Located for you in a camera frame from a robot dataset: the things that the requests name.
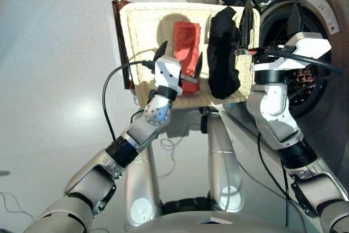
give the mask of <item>black cable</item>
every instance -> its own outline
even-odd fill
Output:
[[[324,76],[320,79],[316,79],[313,83],[310,83],[310,84],[300,88],[299,90],[293,92],[291,95],[288,96],[288,99],[291,100],[291,99],[295,98],[298,94],[302,93],[303,91],[314,87],[314,85],[316,85],[318,83],[324,83],[325,81],[330,80],[330,79],[334,79],[336,77],[337,76]]]
[[[284,182],[285,182],[285,192],[286,192],[286,219],[285,219],[285,227],[288,227],[288,218],[290,214],[290,195],[288,193],[288,180],[286,175],[285,166],[283,163],[281,163],[282,166],[282,174],[284,176]]]
[[[130,123],[133,122],[133,118],[134,118],[138,113],[143,112],[143,111],[144,111],[144,109],[141,109],[141,110],[137,111],[136,113],[134,113],[134,114],[131,116],[131,121],[130,121]]]
[[[278,187],[278,189],[284,194],[284,196],[286,195],[286,192],[282,189],[282,187],[280,186],[280,184],[277,182],[277,180],[275,179],[275,177],[273,176],[273,174],[270,172],[270,170],[268,169],[266,163],[264,162],[264,159],[262,157],[262,152],[261,152],[261,133],[258,133],[258,138],[257,138],[257,147],[258,147],[258,153],[260,155],[260,159],[261,162],[264,166],[264,168],[266,169],[266,171],[268,172],[269,176],[272,178],[272,180],[274,181],[274,183],[276,184],[276,186]]]
[[[127,68],[127,67],[129,67],[131,65],[142,64],[142,63],[144,63],[144,62],[143,61],[134,61],[134,62],[130,62],[130,63],[127,63],[127,64],[123,64],[120,67],[117,67],[116,69],[114,69],[112,72],[110,72],[110,74],[108,75],[108,77],[106,78],[106,80],[104,82],[103,92],[102,92],[102,106],[103,106],[104,116],[105,116],[105,119],[107,120],[107,124],[108,124],[109,130],[110,130],[111,136],[113,137],[113,140],[115,140],[116,138],[115,138],[114,130],[113,130],[113,127],[112,127],[112,125],[110,123],[109,116],[108,116],[108,113],[107,113],[107,108],[106,108],[106,105],[105,105],[105,93],[106,93],[106,90],[107,90],[107,86],[108,86],[109,80],[120,69]]]
[[[305,56],[295,55],[295,54],[292,54],[289,52],[270,50],[270,49],[265,49],[264,53],[267,55],[272,55],[272,56],[276,56],[276,57],[290,58],[293,60],[314,64],[314,65],[317,65],[319,67],[327,68],[327,69],[335,72],[337,75],[340,75],[342,72],[341,69],[331,65],[330,63],[327,63],[325,61],[321,61],[318,59],[314,59],[311,57],[305,57]]]
[[[269,188],[269,187],[267,187],[266,185],[264,185],[264,184],[263,184],[262,182],[260,182],[259,180],[255,179],[254,176],[252,176],[240,162],[238,162],[238,164],[239,164],[240,168],[246,173],[246,175],[248,175],[248,176],[249,176],[253,181],[255,181],[257,184],[261,185],[261,186],[264,187],[266,190],[272,192],[273,194],[275,194],[275,195],[278,196],[279,198],[285,199],[284,196],[280,195],[279,193],[275,192],[275,191],[272,190],[271,188]],[[306,230],[305,221],[304,221],[303,215],[302,215],[302,214],[300,213],[300,211],[299,211],[299,208],[301,208],[300,205],[299,205],[299,203],[297,203],[296,201],[294,201],[293,199],[290,198],[290,204],[294,207],[294,210],[296,210],[296,212],[298,213],[300,222],[301,222],[301,224],[302,224],[303,232],[306,233],[307,230]]]
[[[288,214],[289,206],[288,206],[288,204],[289,204],[290,196],[288,195],[288,183],[287,183],[286,171],[284,173],[284,179],[285,179],[285,185],[287,185],[287,187],[286,187],[286,191],[284,191],[283,188],[280,186],[280,184],[275,179],[275,177],[273,176],[273,174],[271,173],[271,171],[268,169],[266,163],[264,162],[264,159],[263,159],[263,156],[262,156],[262,151],[261,151],[261,133],[258,133],[257,147],[258,147],[258,153],[260,155],[260,159],[261,159],[261,162],[262,162],[264,168],[266,169],[266,171],[268,172],[269,176],[272,178],[272,180],[274,181],[274,183],[276,184],[278,189],[286,197],[286,221],[285,221],[285,226],[288,226],[288,217],[289,217],[289,214]]]

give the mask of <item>washing machine drum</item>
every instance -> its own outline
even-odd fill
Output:
[[[261,10],[260,46],[285,44],[298,32],[321,33],[328,37],[327,25],[319,12],[314,12],[314,5],[309,0],[271,0]],[[331,62],[331,52],[319,58]],[[304,69],[287,71],[288,96],[290,98],[290,112],[297,118],[311,111],[321,100],[326,89],[326,81],[314,81],[326,78],[329,71],[309,65]]]

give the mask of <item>washing machine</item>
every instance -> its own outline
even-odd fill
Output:
[[[247,0],[223,0],[229,5],[244,5]],[[346,60],[349,33],[348,0],[251,0],[261,14],[260,45],[285,43],[287,23],[295,9],[302,31],[319,32],[327,38],[331,51],[320,59],[343,69],[343,74],[306,89],[290,99],[290,111],[305,134],[309,144],[322,156],[349,189],[347,88],[349,73]],[[292,93],[316,79],[329,75],[322,68],[309,66],[288,74],[288,92]],[[243,106],[230,108],[233,117],[252,130]]]

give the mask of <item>red cloth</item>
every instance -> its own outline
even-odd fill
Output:
[[[182,73],[194,76],[198,59],[198,44],[200,41],[200,25],[186,21],[174,24],[174,57],[180,60]],[[199,91],[200,83],[183,81],[183,95],[192,95]]]

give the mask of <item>black ring joint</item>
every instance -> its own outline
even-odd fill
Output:
[[[138,151],[122,136],[113,141],[105,151],[123,168],[126,168],[138,155]]]

